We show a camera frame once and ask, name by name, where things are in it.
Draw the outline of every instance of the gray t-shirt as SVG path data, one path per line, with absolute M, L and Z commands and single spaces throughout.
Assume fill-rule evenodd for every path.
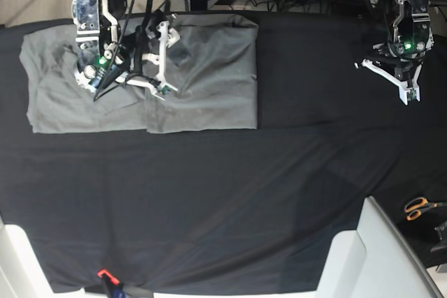
M 131 20 L 132 31 L 140 20 Z M 227 14 L 179 15 L 182 39 L 168 50 L 167 80 L 179 88 L 166 100 L 127 86 L 96 103 L 74 78 L 74 25 L 24 37 L 20 61 L 29 78 L 28 120 L 35 133 L 150 133 L 257 127 L 258 26 Z M 158 67 L 144 65 L 150 77 Z

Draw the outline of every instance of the orange clip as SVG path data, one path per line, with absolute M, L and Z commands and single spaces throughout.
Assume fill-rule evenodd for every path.
M 110 281 L 113 284 L 115 284 L 115 285 L 119 284 L 118 278 L 112 276 L 112 274 L 105 269 L 100 270 L 100 272 L 98 273 L 98 277 L 102 278 L 103 275 L 106 275 L 108 278 L 110 278 Z

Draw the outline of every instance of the orange scissors handle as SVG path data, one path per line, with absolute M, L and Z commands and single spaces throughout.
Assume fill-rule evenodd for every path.
M 413 221 L 422 216 L 425 212 L 438 206 L 445 206 L 442 202 L 429 202 L 425 197 L 415 198 L 410 201 L 404 208 L 407 213 L 406 219 Z
M 414 198 L 412 201 L 410 201 L 408 204 L 405 205 L 404 210 L 405 213 L 410 213 L 411 211 L 420 209 L 421 207 L 424 207 L 427 204 L 429 204 L 429 202 L 425 197 Z

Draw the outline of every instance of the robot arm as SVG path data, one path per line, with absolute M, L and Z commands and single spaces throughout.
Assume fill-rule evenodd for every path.
M 420 100 L 418 78 L 434 39 L 430 26 L 430 0 L 381 0 L 388 40 L 375 45 L 361 66 L 399 88 L 400 98 Z
M 177 91 L 166 82 L 165 71 L 166 48 L 179 40 L 179 34 L 167 17 L 151 12 L 152 0 L 148 0 L 142 24 L 135 33 L 125 36 L 126 24 L 122 29 L 119 20 L 127 7 L 127 0 L 73 0 L 78 35 L 75 78 L 81 87 L 95 94 L 94 100 L 113 82 L 148 88 L 163 99 L 167 91 Z M 149 42 L 155 38 L 160 45 L 158 55 L 149 50 Z M 142 73 L 143 60 L 159 66 L 155 77 Z

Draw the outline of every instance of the wrinkled fabric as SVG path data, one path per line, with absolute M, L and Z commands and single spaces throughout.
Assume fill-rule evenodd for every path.
M 124 283 L 184 295 L 317 288 L 333 237 L 373 195 L 426 267 L 447 209 L 447 41 L 435 37 L 421 102 L 353 63 L 362 20 L 245 12 L 259 23 L 256 130 L 33 134 L 23 35 L 0 30 L 0 215 L 27 233 L 55 292 Z
M 129 85 L 93 103 L 93 94 L 73 75 L 74 25 L 25 36 L 20 60 L 29 78 L 27 116 L 33 132 L 256 128 L 257 25 L 237 15 L 180 15 L 175 25 L 182 39 L 168 50 L 166 78 L 179 92 L 165 101 Z M 144 73 L 154 77 L 158 67 L 147 62 Z

